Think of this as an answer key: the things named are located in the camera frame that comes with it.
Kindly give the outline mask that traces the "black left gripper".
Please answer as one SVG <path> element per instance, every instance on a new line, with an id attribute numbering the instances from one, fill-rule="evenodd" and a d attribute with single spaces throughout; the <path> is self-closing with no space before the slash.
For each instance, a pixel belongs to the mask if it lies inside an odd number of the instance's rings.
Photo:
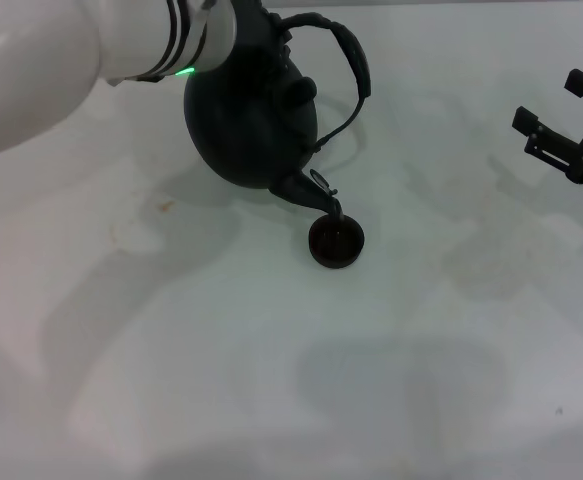
<path id="1" fill-rule="evenodd" d="M 270 13 L 261 1 L 231 0 L 236 20 L 236 40 L 231 55 L 237 56 L 247 49 L 263 50 L 271 57 L 272 71 L 288 71 L 293 65 L 292 39 L 286 19 Z"/>

